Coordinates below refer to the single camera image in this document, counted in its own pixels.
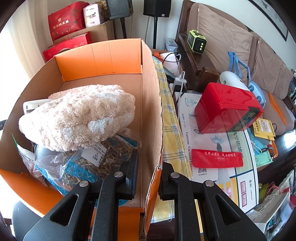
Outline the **dried herbs plastic bag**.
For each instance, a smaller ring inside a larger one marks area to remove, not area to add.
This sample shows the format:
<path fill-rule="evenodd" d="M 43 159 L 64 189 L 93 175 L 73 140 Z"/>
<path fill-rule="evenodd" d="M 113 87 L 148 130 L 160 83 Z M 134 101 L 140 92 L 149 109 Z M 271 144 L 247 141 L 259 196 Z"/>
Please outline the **dried herbs plastic bag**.
<path fill-rule="evenodd" d="M 129 161 L 137 141 L 114 135 L 92 147 L 76 151 L 36 151 L 34 170 L 39 171 L 62 195 L 82 180 L 95 183 L 120 170 Z"/>

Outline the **white massager device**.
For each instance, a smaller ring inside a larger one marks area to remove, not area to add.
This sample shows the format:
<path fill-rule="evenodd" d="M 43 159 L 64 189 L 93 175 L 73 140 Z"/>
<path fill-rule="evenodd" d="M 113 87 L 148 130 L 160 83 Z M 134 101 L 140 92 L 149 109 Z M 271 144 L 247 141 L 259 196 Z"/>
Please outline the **white massager device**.
<path fill-rule="evenodd" d="M 244 84 L 244 82 L 235 73 L 231 71 L 222 72 L 219 76 L 219 81 L 221 84 L 249 91 L 248 87 Z"/>

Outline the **right black speaker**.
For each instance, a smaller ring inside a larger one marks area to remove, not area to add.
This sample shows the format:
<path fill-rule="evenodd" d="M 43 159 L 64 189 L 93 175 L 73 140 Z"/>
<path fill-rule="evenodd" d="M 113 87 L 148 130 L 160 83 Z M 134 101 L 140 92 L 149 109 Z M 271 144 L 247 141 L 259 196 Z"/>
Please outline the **right black speaker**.
<path fill-rule="evenodd" d="M 171 0 L 144 0 L 143 15 L 168 18 L 171 11 Z"/>

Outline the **red chocolate gift box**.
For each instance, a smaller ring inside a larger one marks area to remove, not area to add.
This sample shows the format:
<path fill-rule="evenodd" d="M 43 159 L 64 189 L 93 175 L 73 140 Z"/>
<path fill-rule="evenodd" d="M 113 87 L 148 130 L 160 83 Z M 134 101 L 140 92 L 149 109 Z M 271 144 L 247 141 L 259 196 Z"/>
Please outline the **red chocolate gift box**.
<path fill-rule="evenodd" d="M 44 59 L 46 62 L 51 60 L 55 55 L 65 52 L 70 49 L 74 49 L 80 46 L 88 45 L 91 43 L 90 33 L 86 32 L 82 35 L 73 37 L 68 40 L 64 40 L 56 45 L 49 47 L 43 52 Z"/>

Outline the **brown sofa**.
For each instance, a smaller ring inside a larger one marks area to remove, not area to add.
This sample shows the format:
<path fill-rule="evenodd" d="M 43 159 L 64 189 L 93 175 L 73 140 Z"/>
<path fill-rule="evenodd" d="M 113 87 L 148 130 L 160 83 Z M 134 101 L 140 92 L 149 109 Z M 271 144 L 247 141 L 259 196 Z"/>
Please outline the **brown sofa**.
<path fill-rule="evenodd" d="M 251 80 L 266 99 L 263 118 L 275 124 L 276 135 L 294 129 L 295 118 L 284 102 L 293 74 L 262 37 L 223 11 L 184 1 L 177 34 L 190 30 L 198 30 L 206 38 L 205 53 L 218 72 L 230 69 L 229 52 L 248 65 Z"/>

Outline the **brown cardboard box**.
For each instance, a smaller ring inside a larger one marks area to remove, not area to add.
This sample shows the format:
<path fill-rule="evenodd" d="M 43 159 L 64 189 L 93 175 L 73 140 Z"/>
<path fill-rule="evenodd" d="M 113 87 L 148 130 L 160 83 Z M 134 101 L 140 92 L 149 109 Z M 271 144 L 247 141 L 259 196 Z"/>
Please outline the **brown cardboard box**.
<path fill-rule="evenodd" d="M 114 40 L 115 39 L 114 21 L 113 20 L 105 21 L 100 25 L 96 25 L 90 28 L 85 28 L 85 29 L 70 33 L 67 36 L 64 36 L 58 40 L 55 40 L 54 44 L 58 44 L 65 40 L 70 40 L 71 38 L 77 37 L 86 32 L 90 33 L 90 38 L 92 43 L 102 42 L 107 40 Z"/>

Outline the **framed wall painting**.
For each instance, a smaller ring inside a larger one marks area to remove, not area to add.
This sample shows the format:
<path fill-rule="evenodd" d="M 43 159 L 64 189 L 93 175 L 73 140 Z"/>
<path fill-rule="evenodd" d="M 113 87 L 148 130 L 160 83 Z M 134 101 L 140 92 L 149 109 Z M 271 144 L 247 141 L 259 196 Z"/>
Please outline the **framed wall painting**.
<path fill-rule="evenodd" d="M 265 0 L 249 0 L 249 2 L 256 6 L 271 21 L 286 41 L 288 37 L 288 27 L 276 10 Z"/>

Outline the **yellow booklet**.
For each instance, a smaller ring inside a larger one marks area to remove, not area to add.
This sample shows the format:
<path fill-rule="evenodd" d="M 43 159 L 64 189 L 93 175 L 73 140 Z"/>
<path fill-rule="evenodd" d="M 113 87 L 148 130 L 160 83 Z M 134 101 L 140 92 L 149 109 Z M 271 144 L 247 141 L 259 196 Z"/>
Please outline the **yellow booklet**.
<path fill-rule="evenodd" d="M 270 120 L 258 118 L 253 124 L 254 136 L 274 141 L 275 131 Z"/>

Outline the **white tissue pack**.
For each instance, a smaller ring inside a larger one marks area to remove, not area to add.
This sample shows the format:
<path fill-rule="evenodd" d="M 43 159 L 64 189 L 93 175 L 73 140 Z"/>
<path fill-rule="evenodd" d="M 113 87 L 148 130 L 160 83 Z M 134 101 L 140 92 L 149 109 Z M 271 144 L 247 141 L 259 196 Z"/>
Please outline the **white tissue pack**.
<path fill-rule="evenodd" d="M 100 25 L 105 21 L 102 7 L 97 3 L 84 7 L 83 16 L 86 28 Z"/>

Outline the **beige plush pillow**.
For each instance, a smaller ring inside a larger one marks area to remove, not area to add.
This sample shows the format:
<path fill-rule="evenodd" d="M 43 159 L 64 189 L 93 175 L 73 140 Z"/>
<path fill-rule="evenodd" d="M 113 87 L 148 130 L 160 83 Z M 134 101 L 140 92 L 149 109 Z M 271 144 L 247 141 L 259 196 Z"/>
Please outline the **beige plush pillow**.
<path fill-rule="evenodd" d="M 52 151 L 88 148 L 130 125 L 135 97 L 119 85 L 87 85 L 50 95 L 50 101 L 20 117 L 25 137 Z"/>

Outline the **yellow plaid tablecloth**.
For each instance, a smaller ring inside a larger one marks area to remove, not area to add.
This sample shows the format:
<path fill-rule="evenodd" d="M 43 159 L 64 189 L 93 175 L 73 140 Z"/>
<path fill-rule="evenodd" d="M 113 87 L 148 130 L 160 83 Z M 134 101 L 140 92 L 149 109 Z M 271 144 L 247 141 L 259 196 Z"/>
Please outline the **yellow plaid tablecloth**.
<path fill-rule="evenodd" d="M 163 162 L 172 164 L 173 169 L 192 178 L 192 171 L 186 153 L 183 135 L 176 115 L 175 103 L 171 95 L 163 64 L 152 57 L 159 79 L 159 90 L 163 107 Z M 175 217 L 174 202 L 161 201 L 157 196 L 151 223 L 172 220 Z"/>

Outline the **flat red pouch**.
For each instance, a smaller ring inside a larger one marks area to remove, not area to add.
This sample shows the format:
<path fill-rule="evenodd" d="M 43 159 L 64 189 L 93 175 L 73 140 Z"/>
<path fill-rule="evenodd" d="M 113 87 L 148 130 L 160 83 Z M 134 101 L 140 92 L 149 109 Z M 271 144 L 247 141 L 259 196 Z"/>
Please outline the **flat red pouch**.
<path fill-rule="evenodd" d="M 240 152 L 192 149 L 192 165 L 196 168 L 235 168 L 243 166 Z"/>

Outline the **left black speaker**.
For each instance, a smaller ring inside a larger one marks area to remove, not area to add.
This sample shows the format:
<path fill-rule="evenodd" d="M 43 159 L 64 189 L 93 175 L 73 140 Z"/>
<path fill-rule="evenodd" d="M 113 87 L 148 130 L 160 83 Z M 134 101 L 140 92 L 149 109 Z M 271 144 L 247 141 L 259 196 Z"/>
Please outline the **left black speaker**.
<path fill-rule="evenodd" d="M 133 14 L 132 0 L 106 0 L 109 19 L 127 18 Z"/>

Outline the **large white printed box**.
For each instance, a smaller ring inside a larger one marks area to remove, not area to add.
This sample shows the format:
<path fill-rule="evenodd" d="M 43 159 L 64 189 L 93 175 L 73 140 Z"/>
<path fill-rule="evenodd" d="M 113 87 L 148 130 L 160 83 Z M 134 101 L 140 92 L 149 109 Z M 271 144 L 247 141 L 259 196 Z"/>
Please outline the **large white printed box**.
<path fill-rule="evenodd" d="M 200 134 L 194 114 L 200 98 L 199 94 L 183 93 L 178 101 L 180 127 L 189 161 L 192 161 L 193 149 L 205 150 L 208 154 L 240 152 L 243 166 L 215 169 L 191 165 L 192 180 L 200 183 L 214 181 L 247 213 L 259 203 L 257 168 L 249 135 L 247 131 Z"/>

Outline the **orange cardboard box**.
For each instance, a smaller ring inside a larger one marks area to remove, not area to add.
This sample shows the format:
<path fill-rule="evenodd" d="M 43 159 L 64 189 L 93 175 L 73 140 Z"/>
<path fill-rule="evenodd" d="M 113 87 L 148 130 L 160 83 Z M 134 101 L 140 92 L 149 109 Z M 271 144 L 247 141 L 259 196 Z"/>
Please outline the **orange cardboard box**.
<path fill-rule="evenodd" d="M 117 84 L 135 97 L 129 129 L 140 143 L 135 199 L 119 208 L 118 239 L 145 238 L 154 210 L 163 150 L 162 100 L 151 49 L 142 39 L 97 42 L 56 55 L 30 80 L 16 101 L 1 137 L 1 177 L 39 216 L 45 215 L 61 194 L 30 177 L 16 145 L 31 148 L 20 132 L 23 103 L 91 84 Z"/>

